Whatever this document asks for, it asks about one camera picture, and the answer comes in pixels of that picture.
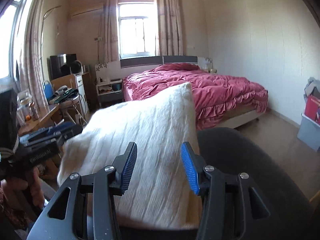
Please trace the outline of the person's left hand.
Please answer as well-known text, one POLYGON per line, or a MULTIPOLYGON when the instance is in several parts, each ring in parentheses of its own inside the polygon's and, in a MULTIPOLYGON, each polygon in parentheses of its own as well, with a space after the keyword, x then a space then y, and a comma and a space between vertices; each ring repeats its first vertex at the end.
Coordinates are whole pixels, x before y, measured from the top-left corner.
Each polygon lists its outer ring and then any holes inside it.
POLYGON ((33 204, 40 208, 44 205, 44 194, 41 189, 39 178, 39 169, 34 167, 33 170, 26 172, 26 180, 21 178, 8 178, 1 181, 1 189, 4 198, 12 209, 22 210, 22 204, 18 200, 16 193, 29 189, 31 192, 33 204))

